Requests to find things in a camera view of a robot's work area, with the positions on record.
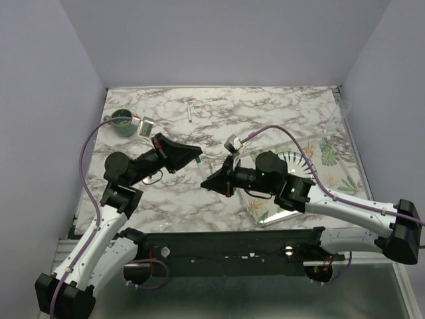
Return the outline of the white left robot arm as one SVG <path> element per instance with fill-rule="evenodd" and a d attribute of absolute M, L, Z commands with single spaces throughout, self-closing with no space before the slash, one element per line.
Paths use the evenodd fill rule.
<path fill-rule="evenodd" d="M 118 231 L 139 205 L 143 192 L 135 184 L 165 168 L 179 171 L 202 153 L 197 146 L 172 142 L 162 134 L 152 137 L 153 148 L 131 159 L 121 152 L 110 154 L 104 163 L 108 182 L 96 216 L 72 252 L 52 274 L 41 274 L 35 282 L 41 312 L 50 318 L 89 318 L 96 295 L 128 262 L 141 262 L 147 246 L 132 231 Z"/>

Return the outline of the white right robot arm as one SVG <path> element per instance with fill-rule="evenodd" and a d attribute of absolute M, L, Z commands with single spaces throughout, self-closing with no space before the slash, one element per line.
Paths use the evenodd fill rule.
<path fill-rule="evenodd" d="M 228 156 L 201 187 L 226 197 L 233 196 L 235 189 L 270 194 L 286 211 L 325 215 L 353 224 L 346 229 L 325 229 L 320 237 L 309 240 L 305 251 L 315 261 L 328 253 L 368 251 L 405 265 L 418 262 L 424 223 L 413 202 L 368 201 L 330 190 L 316 179 L 290 174 L 286 161 L 271 151 L 257 156 L 254 168 L 235 164 Z"/>

